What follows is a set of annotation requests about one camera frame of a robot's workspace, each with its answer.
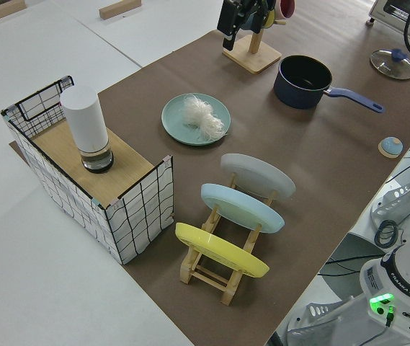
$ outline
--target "white plate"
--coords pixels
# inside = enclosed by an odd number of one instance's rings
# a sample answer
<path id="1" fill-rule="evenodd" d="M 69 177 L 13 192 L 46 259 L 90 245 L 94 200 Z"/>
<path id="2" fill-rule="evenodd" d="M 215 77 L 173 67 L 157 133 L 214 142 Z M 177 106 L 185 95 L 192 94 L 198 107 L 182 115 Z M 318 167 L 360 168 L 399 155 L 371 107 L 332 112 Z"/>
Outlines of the white plate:
<path id="1" fill-rule="evenodd" d="M 163 112 L 161 113 L 161 122 L 163 123 L 164 129 L 176 141 L 191 146 L 205 146 L 219 141 L 220 138 L 203 138 L 198 127 L 184 124 L 184 99 L 190 95 L 195 95 L 197 98 L 209 103 L 213 107 L 213 115 L 223 122 L 223 131 L 227 133 L 228 128 L 231 125 L 231 115 L 226 106 L 214 97 L 196 93 L 176 96 L 164 106 Z"/>
<path id="2" fill-rule="evenodd" d="M 243 154 L 225 154 L 220 158 L 224 172 L 236 174 L 236 184 L 242 190 L 268 198 L 276 191 L 276 199 L 290 197 L 295 191 L 294 182 L 277 167 L 255 157 Z"/>

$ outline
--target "pot lid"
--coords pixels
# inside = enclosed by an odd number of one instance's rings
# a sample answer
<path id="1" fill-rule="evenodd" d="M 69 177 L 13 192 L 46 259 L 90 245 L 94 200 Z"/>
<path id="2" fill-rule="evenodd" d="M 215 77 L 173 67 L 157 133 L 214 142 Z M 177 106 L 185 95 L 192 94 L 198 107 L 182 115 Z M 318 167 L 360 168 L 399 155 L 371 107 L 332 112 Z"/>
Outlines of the pot lid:
<path id="1" fill-rule="evenodd" d="M 410 79 L 410 60 L 400 49 L 377 50 L 371 54 L 370 62 L 386 76 L 394 79 Z"/>

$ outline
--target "white cylinder container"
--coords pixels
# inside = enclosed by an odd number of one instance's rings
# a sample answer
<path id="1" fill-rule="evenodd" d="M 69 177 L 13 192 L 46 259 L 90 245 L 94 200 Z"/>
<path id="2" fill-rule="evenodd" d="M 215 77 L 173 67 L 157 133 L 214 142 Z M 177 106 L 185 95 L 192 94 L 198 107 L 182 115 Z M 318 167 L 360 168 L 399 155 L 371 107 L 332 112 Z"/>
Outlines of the white cylinder container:
<path id="1" fill-rule="evenodd" d="M 61 94 L 61 106 L 81 161 L 90 172 L 103 172 L 113 164 L 113 154 L 97 93 L 74 85 Z"/>

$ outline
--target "grid pattern box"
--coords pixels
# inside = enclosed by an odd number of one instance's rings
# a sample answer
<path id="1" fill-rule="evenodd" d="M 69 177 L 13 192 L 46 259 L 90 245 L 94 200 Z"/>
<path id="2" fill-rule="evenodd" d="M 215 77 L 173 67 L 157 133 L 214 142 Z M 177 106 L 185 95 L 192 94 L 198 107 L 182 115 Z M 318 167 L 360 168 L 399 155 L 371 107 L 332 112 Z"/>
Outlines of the grid pattern box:
<path id="1" fill-rule="evenodd" d="M 32 140 L 64 119 L 59 98 L 72 85 L 71 76 L 63 77 L 1 115 L 49 196 L 124 265 L 174 222 L 172 156 L 102 206 Z"/>

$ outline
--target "green plate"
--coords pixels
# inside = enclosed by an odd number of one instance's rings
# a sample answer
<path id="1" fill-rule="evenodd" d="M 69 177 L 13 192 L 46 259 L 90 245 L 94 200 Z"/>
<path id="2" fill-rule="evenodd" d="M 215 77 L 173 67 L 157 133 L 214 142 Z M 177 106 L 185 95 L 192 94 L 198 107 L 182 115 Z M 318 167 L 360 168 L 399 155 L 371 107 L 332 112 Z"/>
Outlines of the green plate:
<path id="1" fill-rule="evenodd" d="M 196 93 L 176 96 L 164 106 L 163 112 L 161 112 L 161 122 L 163 123 L 164 129 L 176 141 L 191 146 L 205 146 L 219 141 L 220 138 L 211 140 L 203 138 L 198 127 L 184 124 L 184 99 L 190 95 L 195 95 L 197 98 L 209 103 L 213 107 L 213 115 L 223 122 L 223 130 L 227 133 L 228 128 L 231 125 L 231 115 L 226 106 L 214 97 Z"/>

